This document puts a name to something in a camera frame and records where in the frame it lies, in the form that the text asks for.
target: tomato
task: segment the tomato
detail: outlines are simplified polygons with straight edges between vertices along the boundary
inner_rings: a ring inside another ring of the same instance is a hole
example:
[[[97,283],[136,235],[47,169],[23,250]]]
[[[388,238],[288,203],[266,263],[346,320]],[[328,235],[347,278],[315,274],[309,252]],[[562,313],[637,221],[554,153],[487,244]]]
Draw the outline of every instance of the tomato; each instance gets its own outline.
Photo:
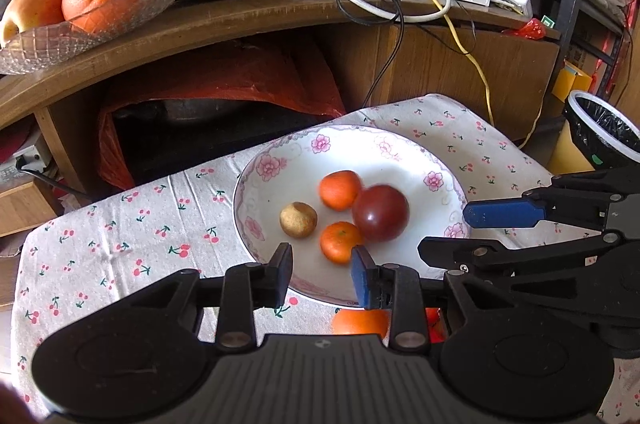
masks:
[[[409,223],[409,202],[400,191],[387,184],[362,190],[351,211],[356,227],[371,242],[397,238]]]

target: tablecloth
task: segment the tablecloth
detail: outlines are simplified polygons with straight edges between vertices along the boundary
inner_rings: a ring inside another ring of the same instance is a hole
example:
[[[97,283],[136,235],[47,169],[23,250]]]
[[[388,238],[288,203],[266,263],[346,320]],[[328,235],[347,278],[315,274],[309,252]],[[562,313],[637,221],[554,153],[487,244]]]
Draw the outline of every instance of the tablecloth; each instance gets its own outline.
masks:
[[[455,100],[428,95],[367,108],[333,123],[389,130],[415,140],[458,178],[468,200],[516,197],[550,184],[549,173],[503,134]],[[250,261],[236,237],[232,194],[254,147],[107,198],[35,229],[24,244],[12,317],[14,384],[36,415],[47,413],[30,375],[34,351],[49,334],[176,270],[204,277]],[[541,222],[534,229],[473,230],[510,248],[551,244],[594,234]],[[258,338],[267,332],[330,333],[335,309],[295,292],[279,309],[255,311]],[[212,340],[216,313],[200,331]],[[600,416],[624,422],[640,416],[640,373],[616,361],[616,377]]]

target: glass fruit bowl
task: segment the glass fruit bowl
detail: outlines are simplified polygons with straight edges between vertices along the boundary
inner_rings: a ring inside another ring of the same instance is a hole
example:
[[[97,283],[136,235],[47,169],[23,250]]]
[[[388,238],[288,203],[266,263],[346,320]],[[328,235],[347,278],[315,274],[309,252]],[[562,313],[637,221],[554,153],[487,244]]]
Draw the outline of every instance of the glass fruit bowl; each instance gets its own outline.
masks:
[[[82,16],[14,36],[0,50],[0,74],[29,74],[71,59],[158,16],[175,0],[109,0]]]

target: white plate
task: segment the white plate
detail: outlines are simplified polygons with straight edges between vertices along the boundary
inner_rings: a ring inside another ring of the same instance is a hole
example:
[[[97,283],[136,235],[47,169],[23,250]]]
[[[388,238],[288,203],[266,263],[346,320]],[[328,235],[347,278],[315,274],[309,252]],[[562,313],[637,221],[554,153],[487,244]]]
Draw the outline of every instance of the white plate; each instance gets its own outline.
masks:
[[[355,171],[364,187],[390,184],[409,201],[409,224],[402,234],[391,242],[366,244],[373,260],[413,267],[421,277],[442,277],[441,269],[420,260],[417,246],[425,236],[468,236],[462,217],[464,191],[447,167],[422,146],[368,126],[299,131],[273,142],[248,163],[234,192],[234,222],[252,258],[266,263],[280,242],[290,242],[291,289],[332,306],[357,306],[350,266],[329,261],[318,243],[329,224],[353,221],[351,211],[332,211],[318,196],[322,178],[340,170]],[[280,210],[290,202],[304,202],[318,212],[318,226],[310,237],[296,240],[280,227]]]

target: apple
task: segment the apple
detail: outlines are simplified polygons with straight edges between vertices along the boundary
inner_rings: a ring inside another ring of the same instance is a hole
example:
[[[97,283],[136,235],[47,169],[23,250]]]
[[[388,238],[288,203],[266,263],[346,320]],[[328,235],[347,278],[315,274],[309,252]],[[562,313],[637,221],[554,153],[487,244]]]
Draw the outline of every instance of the apple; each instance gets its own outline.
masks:
[[[0,46],[20,32],[64,20],[62,0],[11,0],[0,21]]]

